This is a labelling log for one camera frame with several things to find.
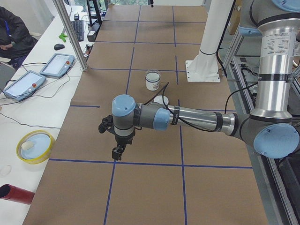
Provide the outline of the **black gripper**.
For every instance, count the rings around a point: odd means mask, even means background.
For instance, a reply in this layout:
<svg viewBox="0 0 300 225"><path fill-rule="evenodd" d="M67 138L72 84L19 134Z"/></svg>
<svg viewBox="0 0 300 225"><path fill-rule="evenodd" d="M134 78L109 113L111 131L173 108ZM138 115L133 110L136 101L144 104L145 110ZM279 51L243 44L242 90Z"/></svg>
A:
<svg viewBox="0 0 300 225"><path fill-rule="evenodd" d="M135 131L133 131L130 135L120 136L115 134L115 140L117 142L117 146L112 149L112 158L116 161L122 160L122 154L125 151L127 144L132 144L133 138L135 136Z"/></svg>

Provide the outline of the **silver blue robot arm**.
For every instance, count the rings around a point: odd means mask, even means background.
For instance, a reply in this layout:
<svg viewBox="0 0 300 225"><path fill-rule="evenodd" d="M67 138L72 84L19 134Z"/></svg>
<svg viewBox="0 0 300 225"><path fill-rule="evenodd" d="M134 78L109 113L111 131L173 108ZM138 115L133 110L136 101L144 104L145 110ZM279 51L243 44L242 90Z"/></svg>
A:
<svg viewBox="0 0 300 225"><path fill-rule="evenodd" d="M262 45L254 109L247 113L206 112L149 101L137 103L126 94L112 101L111 132L116 147L112 158L121 160L135 131L164 131L170 125L186 125L203 132L222 132L240 139L262 156L282 159L300 149L300 130L288 111L293 82L293 47L300 27L297 0L247 0L241 12L240 32L261 35Z"/></svg>

